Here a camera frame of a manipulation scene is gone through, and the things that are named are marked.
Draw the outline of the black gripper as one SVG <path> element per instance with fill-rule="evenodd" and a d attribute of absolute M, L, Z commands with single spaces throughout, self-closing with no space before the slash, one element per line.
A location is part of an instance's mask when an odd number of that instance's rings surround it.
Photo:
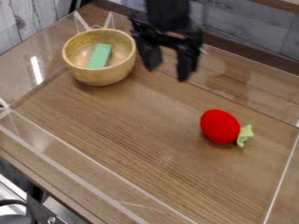
<path fill-rule="evenodd" d="M 189 15 L 191 0 L 144 0 L 144 7 L 128 17 L 144 67 L 153 71 L 163 62 L 160 47 L 171 48 L 177 55 L 177 81 L 187 81 L 204 43 L 204 31 Z"/>

